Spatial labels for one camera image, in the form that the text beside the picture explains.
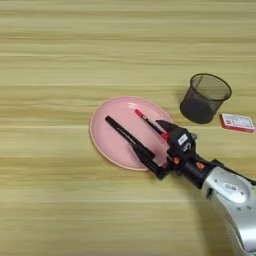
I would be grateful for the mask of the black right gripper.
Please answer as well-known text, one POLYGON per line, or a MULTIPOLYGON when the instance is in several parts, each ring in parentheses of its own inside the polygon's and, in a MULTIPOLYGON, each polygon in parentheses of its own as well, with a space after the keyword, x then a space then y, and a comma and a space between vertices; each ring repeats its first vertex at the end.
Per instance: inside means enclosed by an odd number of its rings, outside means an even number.
POLYGON ((144 146, 133 144, 132 149, 149 170, 162 180, 171 171, 187 178, 198 189, 201 189, 207 176, 214 168, 214 164, 201 158, 196 153, 196 143, 192 134, 180 132, 180 128, 165 120, 157 120, 156 123, 164 130, 161 137, 168 144, 167 162, 159 166, 154 162, 155 155, 144 146))

